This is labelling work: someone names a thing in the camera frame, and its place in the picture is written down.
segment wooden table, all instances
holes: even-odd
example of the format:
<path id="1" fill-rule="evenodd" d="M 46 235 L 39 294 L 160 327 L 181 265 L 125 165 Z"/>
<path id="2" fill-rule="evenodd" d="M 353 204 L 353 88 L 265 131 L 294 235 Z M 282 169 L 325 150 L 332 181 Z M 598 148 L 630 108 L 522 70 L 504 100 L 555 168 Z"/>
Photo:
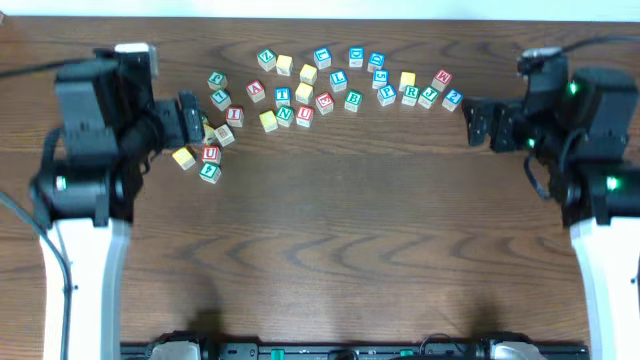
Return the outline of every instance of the wooden table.
<path id="1" fill-rule="evenodd" d="M 0 68 L 90 56 L 94 47 L 148 41 L 158 47 L 157 97 L 193 89 L 216 126 L 206 79 L 228 74 L 246 125 L 224 149 L 217 185 L 153 163 L 136 202 L 122 284 L 122 339 L 208 329 L 267 342 L 418 341 L 433 332 L 468 337 L 512 330 L 537 340 L 588 341 L 581 277 L 560 212 L 540 201 L 522 153 L 466 145 L 460 111 L 381 107 L 371 74 L 349 69 L 363 45 L 387 55 L 397 86 L 418 86 L 440 68 L 465 95 L 522 94 L 523 49 L 637 30 L 631 24 L 454 21 L 7 18 Z M 361 110 L 316 114 L 311 129 L 266 134 L 258 114 L 273 89 L 298 84 L 312 50 L 328 46 L 333 69 L 364 94 Z M 266 73 L 266 47 L 294 58 L 294 76 Z M 637 46 L 594 47 L 573 65 L 613 65 L 640 76 Z M 316 94 L 330 89 L 329 70 Z M 45 133 L 61 123 L 54 73 L 0 83 L 0 187 L 29 204 Z M 267 98 L 251 103 L 259 79 Z M 628 155 L 639 160 L 636 116 Z M 0 357 L 38 358 L 45 279 L 31 229 L 0 211 Z"/>

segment white background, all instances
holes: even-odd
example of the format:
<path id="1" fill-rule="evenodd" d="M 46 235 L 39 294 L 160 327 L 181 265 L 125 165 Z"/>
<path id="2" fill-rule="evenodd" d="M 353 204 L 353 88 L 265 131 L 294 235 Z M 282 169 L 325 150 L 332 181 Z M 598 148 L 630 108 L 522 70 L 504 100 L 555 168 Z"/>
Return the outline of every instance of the white background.
<path id="1" fill-rule="evenodd" d="M 640 0 L 0 0 L 0 10 L 7 15 L 640 21 Z"/>

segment wire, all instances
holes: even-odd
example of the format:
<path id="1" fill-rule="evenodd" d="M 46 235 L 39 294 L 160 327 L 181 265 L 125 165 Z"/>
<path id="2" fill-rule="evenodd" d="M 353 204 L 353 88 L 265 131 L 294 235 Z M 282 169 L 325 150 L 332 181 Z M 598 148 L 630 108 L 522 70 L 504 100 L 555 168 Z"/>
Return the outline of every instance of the wire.
<path id="1" fill-rule="evenodd" d="M 41 71 L 49 71 L 49 70 L 57 69 L 59 67 L 63 67 L 68 64 L 78 64 L 85 61 L 87 61 L 87 59 L 67 59 L 67 60 L 54 61 L 54 62 L 45 63 L 45 64 L 27 66 L 21 69 L 3 71 L 3 72 L 0 72 L 0 79 L 27 75 L 27 74 L 41 72 Z"/>
<path id="2" fill-rule="evenodd" d="M 73 282 L 71 280 L 71 269 L 69 268 L 69 264 L 64 259 L 60 251 L 58 251 L 56 246 L 53 245 L 53 243 L 47 236 L 46 231 L 41 228 L 38 223 L 36 223 L 35 219 L 25 209 L 20 207 L 17 202 L 11 199 L 4 192 L 0 192 L 0 202 L 14 214 L 16 214 L 16 216 L 18 216 L 18 218 L 20 218 L 20 220 L 22 220 L 25 224 L 31 225 L 33 230 L 38 235 L 40 235 L 45 244 L 47 244 L 47 247 L 49 247 L 51 252 L 53 252 L 53 255 L 58 261 L 58 265 L 60 265 L 62 280 L 64 282 L 64 312 L 62 314 L 62 343 L 60 344 L 60 359 L 67 360 L 67 356 L 69 354 L 69 318 L 71 316 L 71 293 L 73 292 Z"/>
<path id="3" fill-rule="evenodd" d="M 549 192 L 542 186 L 542 184 L 540 184 L 538 179 L 536 179 L 536 177 L 531 172 L 530 163 L 532 159 L 535 159 L 535 155 L 533 154 L 527 155 L 527 158 L 524 159 L 524 173 L 527 175 L 527 179 L 529 179 L 531 186 L 533 186 L 533 189 L 536 191 L 538 196 L 542 200 L 549 200 L 551 199 L 551 194 L 549 194 Z"/>
<path id="4" fill-rule="evenodd" d="M 435 334 L 431 334 L 429 336 L 427 336 L 426 339 L 424 339 L 424 341 L 422 342 L 422 344 L 420 344 L 420 348 L 418 349 L 418 352 L 420 353 L 420 355 L 425 355 L 425 352 L 427 351 L 427 344 L 432 342 L 432 340 L 434 338 L 446 338 L 451 344 L 453 344 L 453 346 L 456 347 L 456 350 L 458 350 L 460 352 L 460 354 L 464 354 L 464 350 L 462 350 L 462 348 L 460 347 L 460 345 L 458 345 L 457 342 L 455 342 L 451 336 L 445 334 L 445 333 L 435 333 Z"/>
<path id="5" fill-rule="evenodd" d="M 561 53 L 569 53 L 571 51 L 577 50 L 581 47 L 598 45 L 598 44 L 606 44 L 612 42 L 640 42 L 639 35 L 609 35 L 609 36 L 601 36 L 594 37 L 590 39 L 580 40 L 576 43 L 573 43 L 568 46 L 564 46 L 562 48 Z"/>
<path id="6" fill-rule="evenodd" d="M 569 149 L 571 149 L 571 145 L 573 145 L 576 140 L 578 140 L 579 136 L 587 135 L 587 130 L 580 128 L 575 129 L 569 133 L 569 136 L 564 140 L 564 144 L 562 144 L 562 150 L 560 151 L 560 156 L 558 157 L 558 169 L 561 173 L 564 172 L 567 163 L 567 155 L 569 154 Z"/>

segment wooden block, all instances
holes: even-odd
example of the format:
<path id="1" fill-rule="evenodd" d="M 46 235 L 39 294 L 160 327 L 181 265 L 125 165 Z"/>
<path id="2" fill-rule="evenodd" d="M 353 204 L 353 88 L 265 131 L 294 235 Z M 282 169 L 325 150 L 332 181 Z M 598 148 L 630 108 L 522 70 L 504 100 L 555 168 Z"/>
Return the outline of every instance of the wooden block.
<path id="1" fill-rule="evenodd" d="M 296 90 L 296 100 L 298 100 L 303 104 L 308 105 L 312 97 L 313 97 L 313 86 L 305 83 L 300 83 L 300 85 L 298 85 L 298 89 Z"/>
<path id="2" fill-rule="evenodd" d="M 449 74 L 444 70 L 440 70 L 438 71 L 436 76 L 433 78 L 433 81 L 431 81 L 431 86 L 434 89 L 440 92 L 443 92 L 444 89 L 447 88 L 447 85 L 449 85 L 449 83 L 451 82 L 452 78 L 453 78 L 453 75 Z"/>
<path id="3" fill-rule="evenodd" d="M 316 97 L 316 107 L 320 110 L 320 114 L 322 115 L 326 115 L 333 111 L 334 104 L 335 102 L 328 92 L 322 93 Z"/>
<path id="4" fill-rule="evenodd" d="M 229 106 L 227 109 L 227 124 L 233 127 L 242 127 L 244 124 L 244 111 L 241 107 Z"/>
<path id="5" fill-rule="evenodd" d="M 217 146 L 203 146 L 202 161 L 220 165 L 220 161 L 222 161 L 220 148 Z"/>
<path id="6" fill-rule="evenodd" d="M 271 71 L 276 66 L 276 54 L 269 49 L 262 50 L 258 54 L 258 64 L 264 71 Z"/>
<path id="7" fill-rule="evenodd" d="M 224 90 L 218 90 L 211 94 L 211 102 L 218 110 L 224 111 L 229 105 L 231 105 L 231 97 Z"/>
<path id="8" fill-rule="evenodd" d="M 347 97 L 344 99 L 344 108 L 349 111 L 358 112 L 361 103 L 362 94 L 355 90 L 349 90 Z"/>
<path id="9" fill-rule="evenodd" d="M 384 66 L 384 58 L 384 54 L 371 53 L 371 56 L 369 56 L 369 65 L 367 66 L 367 71 L 373 72 L 374 70 L 382 69 L 382 66 Z"/>
<path id="10" fill-rule="evenodd" d="M 418 98 L 418 104 L 424 106 L 427 109 L 430 109 L 431 106 L 436 102 L 438 95 L 440 95 L 438 90 L 432 88 L 431 86 L 427 86 L 427 88 L 422 91 L 422 94 L 420 94 L 420 98 Z"/>
<path id="11" fill-rule="evenodd" d="M 229 129 L 229 126 L 227 125 L 220 126 L 214 131 L 214 133 L 216 135 L 216 139 L 218 140 L 220 145 L 222 145 L 222 147 L 225 147 L 236 140 L 236 138 L 233 137 L 231 129 Z"/>
<path id="12" fill-rule="evenodd" d="M 296 114 L 296 124 L 304 127 L 311 127 L 313 121 L 313 108 L 300 106 Z"/>
<path id="13" fill-rule="evenodd" d="M 309 64 L 304 64 L 302 70 L 300 70 L 300 81 L 305 84 L 313 85 L 317 78 L 318 69 Z"/>
<path id="14" fill-rule="evenodd" d="M 264 86 L 258 80 L 254 80 L 247 85 L 247 94 L 253 102 L 258 102 L 265 97 Z"/>
<path id="15" fill-rule="evenodd" d="M 328 48 L 316 49 L 313 52 L 313 60 L 316 62 L 318 70 L 331 66 L 331 53 Z"/>
<path id="16" fill-rule="evenodd" d="M 364 48 L 352 47 L 349 49 L 349 67 L 362 67 L 364 65 Z"/>
<path id="17" fill-rule="evenodd" d="M 217 183 L 221 175 L 222 170 L 220 170 L 220 167 L 211 163 L 205 163 L 202 170 L 200 170 L 200 177 L 202 180 L 212 184 Z"/>
<path id="18" fill-rule="evenodd" d="M 380 101 L 380 105 L 382 106 L 393 104 L 393 102 L 396 101 L 396 90 L 393 88 L 393 85 L 389 84 L 378 90 L 378 101 Z"/>
<path id="19" fill-rule="evenodd" d="M 338 92 L 347 89 L 347 74 L 344 71 L 336 71 L 329 75 L 329 82 L 331 83 L 331 89 L 333 92 Z"/>
<path id="20" fill-rule="evenodd" d="M 442 106 L 449 111 L 455 110 L 462 102 L 462 94 L 456 89 L 451 89 L 444 100 L 442 100 Z"/>
<path id="21" fill-rule="evenodd" d="M 276 107 L 291 106 L 291 91 L 289 88 L 276 88 Z"/>
<path id="22" fill-rule="evenodd" d="M 187 170 L 196 163 L 196 159 L 186 147 L 176 150 L 171 156 L 182 167 L 182 170 Z"/>
<path id="23" fill-rule="evenodd" d="M 278 113 L 276 113 L 276 120 L 278 120 L 278 125 L 289 127 L 293 122 L 293 109 L 288 106 L 281 106 L 278 109 Z"/>
<path id="24" fill-rule="evenodd" d="M 227 87 L 227 75 L 214 71 L 207 81 L 211 90 L 220 90 Z"/>
<path id="25" fill-rule="evenodd" d="M 271 132 L 278 128 L 278 120 L 271 110 L 260 114 L 260 123 L 262 123 L 264 132 Z"/>
<path id="26" fill-rule="evenodd" d="M 409 106 L 416 106 L 419 96 L 420 96 L 419 87 L 407 85 L 407 87 L 404 90 L 404 96 L 402 97 L 402 103 Z"/>
<path id="27" fill-rule="evenodd" d="M 373 89 L 380 89 L 387 85 L 389 82 L 389 71 L 387 70 L 374 70 L 373 71 L 373 83 L 371 87 Z"/>
<path id="28" fill-rule="evenodd" d="M 278 55 L 276 71 L 280 75 L 291 76 L 291 72 L 293 71 L 293 58 L 291 56 Z"/>
<path id="29" fill-rule="evenodd" d="M 400 74 L 398 91 L 404 92 L 404 88 L 407 86 L 416 86 L 416 74 L 403 71 L 402 74 Z"/>
<path id="30" fill-rule="evenodd" d="M 204 128 L 204 139 L 202 140 L 202 142 L 205 145 L 213 144 L 213 142 L 216 139 L 216 136 L 214 134 L 215 129 L 209 126 L 208 124 L 209 124 L 208 120 L 207 120 L 207 124 L 202 124 L 202 127 Z"/>

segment brown wooden tabletop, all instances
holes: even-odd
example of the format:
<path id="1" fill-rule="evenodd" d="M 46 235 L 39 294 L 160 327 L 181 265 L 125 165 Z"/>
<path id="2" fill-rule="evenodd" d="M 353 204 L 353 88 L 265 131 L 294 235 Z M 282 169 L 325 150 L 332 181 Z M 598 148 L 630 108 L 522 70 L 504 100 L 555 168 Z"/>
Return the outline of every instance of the brown wooden tabletop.
<path id="1" fill-rule="evenodd" d="M 208 96 L 213 70 L 228 75 L 245 127 L 223 151 L 217 185 L 156 159 L 135 208 L 122 283 L 122 339 L 146 341 L 176 329 L 207 329 L 267 342 L 419 341 L 433 332 L 485 330 L 536 340 L 588 341 L 578 264 L 560 211 L 540 201 L 522 171 L 524 154 L 494 155 L 466 144 L 461 112 L 381 107 L 366 68 L 349 69 L 348 48 L 386 54 L 423 88 L 440 68 L 465 95 L 518 96 L 523 49 L 637 24 L 310 21 L 246 19 L 6 18 L 0 69 L 90 56 L 94 47 L 147 41 L 158 48 L 158 98 L 192 89 Z M 349 88 L 364 94 L 357 114 L 316 113 L 310 129 L 265 133 L 258 114 L 273 90 L 299 83 L 312 51 L 328 46 Z M 256 53 L 293 56 L 294 75 L 266 73 Z M 593 47 L 572 65 L 610 65 L 640 76 L 637 46 Z M 61 124 L 54 73 L 0 83 L 0 188 L 31 208 L 28 182 L 46 132 Z M 245 85 L 267 97 L 253 104 Z M 293 101 L 297 108 L 300 104 Z M 628 157 L 640 160 L 636 116 Z M 42 255 L 31 229 L 0 211 L 0 357 L 39 358 L 44 328 Z"/>

